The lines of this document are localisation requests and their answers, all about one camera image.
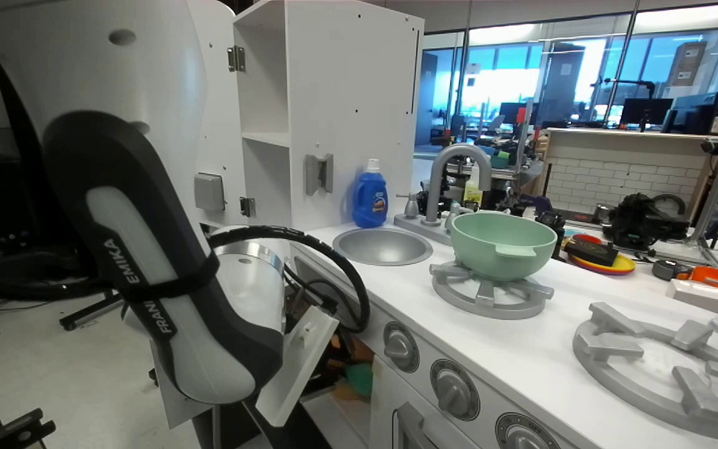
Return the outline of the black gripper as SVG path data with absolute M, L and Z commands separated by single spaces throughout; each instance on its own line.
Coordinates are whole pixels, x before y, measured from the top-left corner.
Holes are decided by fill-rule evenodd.
M 308 395 L 325 393 L 331 386 L 345 386 L 349 396 L 367 399 L 372 395 L 372 361 L 374 354 L 359 343 L 353 329 L 356 309 L 353 297 L 326 280 L 303 280 L 294 273 L 284 274 L 290 305 L 296 311 L 308 306 L 320 306 L 339 319 L 339 328 L 329 338 L 329 345 L 318 361 L 318 369 L 304 386 Z

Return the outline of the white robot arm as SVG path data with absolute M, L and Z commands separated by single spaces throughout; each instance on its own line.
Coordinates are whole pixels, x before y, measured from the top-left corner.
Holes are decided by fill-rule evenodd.
M 270 224 L 208 238 L 190 219 L 208 103 L 190 0 L 0 0 L 0 89 L 63 229 L 128 300 L 171 385 L 199 405 L 296 405 L 338 319 L 290 325 L 281 274 L 218 253 L 329 247 Z

